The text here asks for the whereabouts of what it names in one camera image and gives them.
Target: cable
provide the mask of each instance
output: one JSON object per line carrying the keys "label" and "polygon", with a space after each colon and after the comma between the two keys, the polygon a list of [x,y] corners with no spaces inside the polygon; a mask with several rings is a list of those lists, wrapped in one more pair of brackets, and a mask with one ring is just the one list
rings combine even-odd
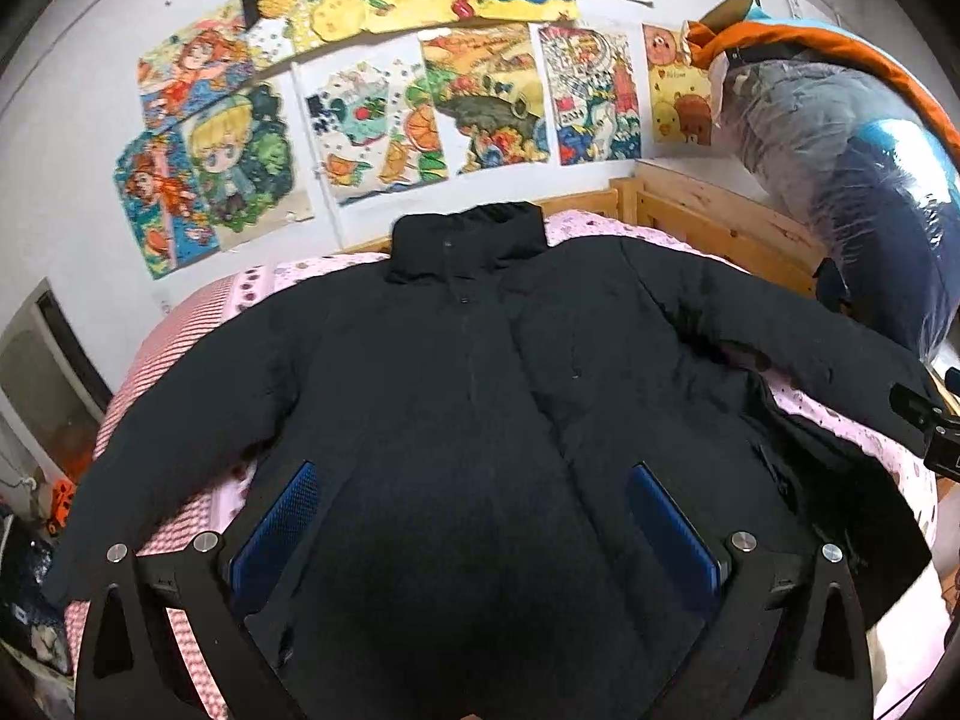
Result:
{"label": "cable", "polygon": [[910,691],[909,693],[907,693],[903,698],[901,698],[898,702],[896,702],[896,704],[894,704],[893,707],[890,707],[890,709],[887,709],[886,712],[883,712],[883,714],[881,714],[880,717],[877,717],[877,720],[883,720],[883,718],[886,717],[888,714],[890,714],[890,712],[892,712],[894,709],[896,709],[897,707],[899,707],[900,704],[902,704],[904,701],[906,701],[908,698],[910,698],[910,696],[912,696],[914,693],[916,693],[920,688],[922,688],[924,685],[926,685],[926,683],[928,682],[929,679],[930,679],[930,678],[928,677],[928,678],[926,678],[926,680],[923,680],[923,682],[921,682],[919,685],[917,685],[915,688],[913,688],[913,690],[911,690],[911,691]]}
{"label": "cable", "polygon": [[20,488],[30,488],[32,490],[35,482],[32,479],[24,477],[15,485],[12,485],[10,482],[4,482],[3,479],[0,479],[0,485],[3,485],[3,487],[7,488],[7,490],[19,490]]}

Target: silver screw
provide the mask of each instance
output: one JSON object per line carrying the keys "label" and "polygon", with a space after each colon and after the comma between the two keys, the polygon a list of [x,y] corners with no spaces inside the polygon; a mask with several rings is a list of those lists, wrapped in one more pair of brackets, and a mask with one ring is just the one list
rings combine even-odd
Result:
{"label": "silver screw", "polygon": [[824,553],[824,557],[830,562],[840,562],[840,560],[843,560],[843,550],[836,544],[824,544],[821,552]]}
{"label": "silver screw", "polygon": [[220,537],[213,533],[213,531],[204,531],[200,533],[200,536],[196,536],[193,539],[193,548],[197,552],[209,552],[213,549],[217,542],[220,540]]}
{"label": "silver screw", "polygon": [[124,557],[127,556],[127,546],[126,544],[114,544],[107,550],[107,560],[110,562],[120,562]]}
{"label": "silver screw", "polygon": [[757,549],[757,537],[746,531],[737,531],[730,537],[730,541],[740,552],[752,552]]}

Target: blonde cartoon boy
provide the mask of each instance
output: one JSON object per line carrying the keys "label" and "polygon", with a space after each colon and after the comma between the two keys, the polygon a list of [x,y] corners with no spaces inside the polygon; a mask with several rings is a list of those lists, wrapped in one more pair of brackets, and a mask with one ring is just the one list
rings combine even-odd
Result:
{"label": "blonde cartoon boy", "polygon": [[256,193],[238,167],[252,133],[253,105],[243,95],[231,95],[201,114],[190,133],[189,151],[200,171],[200,187],[221,221],[232,220]]}

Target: bed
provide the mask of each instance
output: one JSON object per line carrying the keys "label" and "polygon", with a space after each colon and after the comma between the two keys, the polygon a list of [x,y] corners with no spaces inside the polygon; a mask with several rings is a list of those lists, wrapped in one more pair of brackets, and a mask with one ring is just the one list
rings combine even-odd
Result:
{"label": "bed", "polygon": [[[613,181],[606,190],[556,197],[538,204],[544,209],[550,245],[584,235],[642,238],[694,256],[722,260],[803,295],[812,296],[812,274],[823,258],[823,247],[793,220],[736,194],[645,163],[638,164],[635,177]],[[203,335],[272,293],[306,278],[383,259],[389,251],[389,238],[382,238],[335,255],[247,269],[198,290],[142,344],[127,379],[109,406],[96,455],[106,447],[113,429],[136,397]],[[797,391],[778,372],[768,371],[764,376],[783,410],[816,421],[877,458],[895,479],[932,546],[937,530],[937,488],[933,474],[923,467],[922,461],[904,447]],[[242,508],[254,468],[253,464],[240,464],[187,502],[176,517],[157,529],[141,554],[182,549],[203,530],[222,532]],[[940,600],[941,592],[930,565],[899,605],[872,630],[877,715],[894,706],[928,676],[942,656],[949,618]],[[67,610],[67,632],[74,658],[80,648],[85,613],[84,604],[71,605]],[[185,614],[170,610],[169,615],[203,705],[211,717],[224,720],[226,707]]]}

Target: jacket sleeve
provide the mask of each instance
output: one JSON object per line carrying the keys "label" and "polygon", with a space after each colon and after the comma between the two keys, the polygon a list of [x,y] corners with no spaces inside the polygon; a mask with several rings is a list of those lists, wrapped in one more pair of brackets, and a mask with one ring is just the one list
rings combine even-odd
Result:
{"label": "jacket sleeve", "polygon": [[890,408],[908,386],[942,405],[916,357],[819,303],[706,257],[623,239],[642,288],[679,333],[760,352],[770,365],[842,415],[923,456],[923,434]]}
{"label": "jacket sleeve", "polygon": [[80,481],[43,586],[52,603],[88,599],[112,544],[142,547],[246,448],[275,435],[298,398],[302,352],[290,328],[304,323],[284,321],[297,291],[201,338],[134,401]]}

